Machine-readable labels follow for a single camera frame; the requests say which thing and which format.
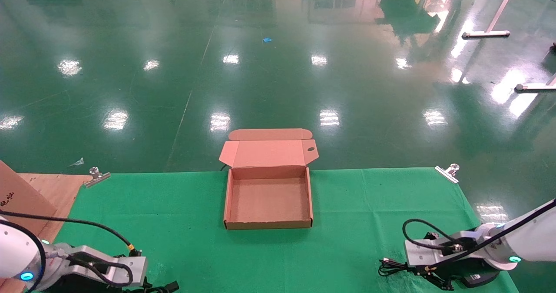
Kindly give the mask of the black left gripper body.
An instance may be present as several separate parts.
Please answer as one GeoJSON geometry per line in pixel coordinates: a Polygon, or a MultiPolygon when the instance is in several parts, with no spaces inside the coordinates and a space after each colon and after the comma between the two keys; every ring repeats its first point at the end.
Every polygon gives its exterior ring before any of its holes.
{"type": "Polygon", "coordinates": [[[130,293],[121,287],[113,287],[106,283],[81,276],[63,276],[56,281],[46,293],[130,293]]]}

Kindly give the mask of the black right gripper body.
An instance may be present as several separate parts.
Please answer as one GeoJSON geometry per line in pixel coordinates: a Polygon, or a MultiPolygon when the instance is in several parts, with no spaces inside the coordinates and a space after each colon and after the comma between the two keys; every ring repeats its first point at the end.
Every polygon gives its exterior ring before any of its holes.
{"type": "Polygon", "coordinates": [[[441,290],[454,290],[452,282],[459,281],[466,288],[475,288],[494,281],[500,270],[484,260],[457,260],[443,263],[434,269],[417,266],[416,274],[441,290]]]}

